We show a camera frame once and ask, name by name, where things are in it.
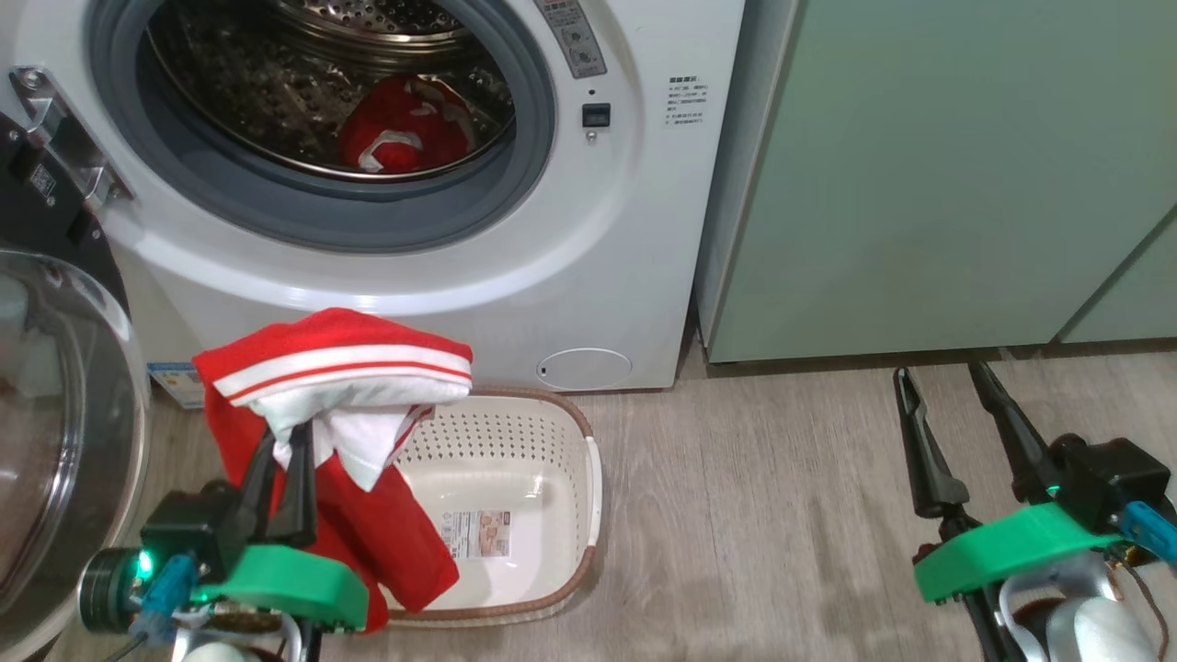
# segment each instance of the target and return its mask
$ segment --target red clothing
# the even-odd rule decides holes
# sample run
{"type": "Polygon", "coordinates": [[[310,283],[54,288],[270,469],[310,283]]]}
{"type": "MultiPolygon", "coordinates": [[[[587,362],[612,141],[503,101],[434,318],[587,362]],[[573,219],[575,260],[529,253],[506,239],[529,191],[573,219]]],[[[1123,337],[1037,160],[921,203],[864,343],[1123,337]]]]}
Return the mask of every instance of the red clothing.
{"type": "Polygon", "coordinates": [[[373,173],[440,167],[476,146],[466,104],[448,87],[417,77],[381,80],[339,132],[344,165],[373,173]]]}
{"type": "MultiPolygon", "coordinates": [[[[438,350],[466,360],[473,358],[466,345],[341,309],[322,311],[295,324],[274,324],[197,356],[193,363],[205,382],[205,416],[230,481],[237,485],[244,481],[266,421],[245,406],[233,406],[217,389],[218,380],[224,388],[226,376],[241,375],[241,370],[262,362],[273,366],[282,357],[299,352],[390,343],[438,350]]],[[[345,358],[339,368],[354,370],[355,365],[345,358]]],[[[291,368],[291,380],[306,377],[307,371],[294,370],[297,365],[291,368]]],[[[428,366],[414,364],[412,369],[428,366]]],[[[268,379],[257,386],[273,385],[274,379],[268,379]]],[[[274,505],[284,479],[285,474],[279,469],[274,505]]],[[[458,568],[448,549],[395,466],[386,468],[372,491],[366,492],[344,471],[339,457],[332,456],[315,470],[315,488],[318,541],[307,551],[346,563],[367,584],[366,631],[383,628],[388,621],[388,608],[377,584],[386,585],[405,609],[419,611],[458,581],[458,568]]]]}

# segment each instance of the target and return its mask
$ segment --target white fabric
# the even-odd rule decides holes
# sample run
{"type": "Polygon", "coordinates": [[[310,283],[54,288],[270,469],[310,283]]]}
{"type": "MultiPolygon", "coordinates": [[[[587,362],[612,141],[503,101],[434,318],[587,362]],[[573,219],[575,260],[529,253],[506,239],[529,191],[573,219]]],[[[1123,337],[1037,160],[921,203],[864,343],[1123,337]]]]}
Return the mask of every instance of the white fabric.
{"type": "Polygon", "coordinates": [[[371,491],[385,466],[394,459],[397,441],[423,412],[433,404],[453,402],[470,393],[468,378],[390,376],[387,369],[379,370],[383,370],[379,376],[357,377],[355,371],[344,370],[314,375],[312,383],[284,380],[240,400],[270,424],[275,441],[274,459],[284,469],[291,458],[291,431],[299,423],[312,421],[315,466],[330,459],[332,454],[339,454],[352,481],[371,491]],[[412,410],[413,405],[420,406],[412,410]]]}
{"type": "Polygon", "coordinates": [[[408,145],[415,148],[418,152],[425,150],[425,147],[421,145],[421,139],[411,131],[381,131],[380,135],[377,135],[375,140],[373,140],[372,144],[367,146],[367,150],[364,150],[360,153],[360,163],[357,164],[360,166],[360,170],[363,170],[364,172],[380,172],[381,170],[384,170],[384,164],[377,160],[374,154],[377,147],[379,147],[380,145],[385,145],[387,143],[399,143],[401,145],[408,145]]]}
{"type": "Polygon", "coordinates": [[[253,653],[235,646],[214,641],[184,656],[181,662],[261,662],[253,653]]]}
{"type": "Polygon", "coordinates": [[[417,106],[415,108],[413,108],[411,111],[408,111],[408,114],[411,114],[413,117],[423,118],[425,115],[435,115],[435,114],[438,114],[438,110],[437,110],[437,106],[434,106],[433,104],[430,104],[428,101],[421,101],[421,105],[417,106]]]}
{"type": "Polygon", "coordinates": [[[418,97],[425,97],[433,99],[434,101],[440,101],[441,118],[446,121],[458,123],[458,128],[461,128],[463,135],[466,137],[466,151],[474,151],[474,147],[478,146],[478,134],[474,133],[474,123],[470,119],[470,108],[451,104],[440,90],[421,80],[410,81],[405,85],[405,91],[417,94],[418,97]]]}

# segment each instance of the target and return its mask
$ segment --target mint green cabinet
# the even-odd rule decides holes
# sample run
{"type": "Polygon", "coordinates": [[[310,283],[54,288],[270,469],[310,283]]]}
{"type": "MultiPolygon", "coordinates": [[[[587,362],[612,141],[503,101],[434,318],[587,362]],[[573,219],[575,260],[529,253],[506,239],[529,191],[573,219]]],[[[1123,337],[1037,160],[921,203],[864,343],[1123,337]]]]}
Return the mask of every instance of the mint green cabinet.
{"type": "Polygon", "coordinates": [[[782,6],[729,100],[712,362],[1049,342],[1177,201],[1177,2],[782,6]]]}
{"type": "Polygon", "coordinates": [[[1177,337],[1177,224],[1169,223],[1065,333],[1065,343],[1177,337]]]}

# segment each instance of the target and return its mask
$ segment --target basket label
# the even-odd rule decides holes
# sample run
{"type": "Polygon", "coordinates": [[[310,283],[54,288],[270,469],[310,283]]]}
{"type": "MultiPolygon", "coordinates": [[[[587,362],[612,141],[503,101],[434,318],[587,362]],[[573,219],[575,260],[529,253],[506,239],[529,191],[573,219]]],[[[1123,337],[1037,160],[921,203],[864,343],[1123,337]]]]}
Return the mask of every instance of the basket label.
{"type": "Polygon", "coordinates": [[[460,510],[441,515],[441,539],[451,558],[510,558],[510,510],[460,510]]]}

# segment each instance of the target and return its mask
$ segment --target cable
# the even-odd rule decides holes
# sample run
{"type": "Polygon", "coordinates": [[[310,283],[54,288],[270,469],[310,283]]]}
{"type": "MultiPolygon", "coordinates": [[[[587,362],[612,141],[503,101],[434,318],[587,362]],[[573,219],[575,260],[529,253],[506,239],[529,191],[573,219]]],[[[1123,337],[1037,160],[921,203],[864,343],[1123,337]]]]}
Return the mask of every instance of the cable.
{"type": "Polygon", "coordinates": [[[128,641],[122,648],[107,655],[106,660],[104,660],[102,662],[118,662],[119,660],[122,660],[127,655],[131,655],[131,651],[139,648],[145,641],[147,641],[146,633],[137,635],[135,638],[128,641]]]}
{"type": "Polygon", "coordinates": [[[1126,560],[1122,561],[1121,565],[1123,565],[1123,568],[1128,570],[1128,574],[1132,576],[1132,580],[1136,581],[1136,585],[1141,587],[1141,595],[1144,596],[1144,602],[1149,603],[1149,609],[1151,609],[1152,615],[1157,617],[1157,623],[1161,625],[1161,647],[1157,649],[1157,660],[1164,662],[1165,654],[1169,653],[1169,623],[1165,621],[1165,615],[1161,613],[1161,608],[1157,607],[1156,598],[1152,597],[1152,591],[1149,590],[1148,584],[1144,583],[1144,578],[1136,571],[1136,568],[1132,568],[1126,560]]]}

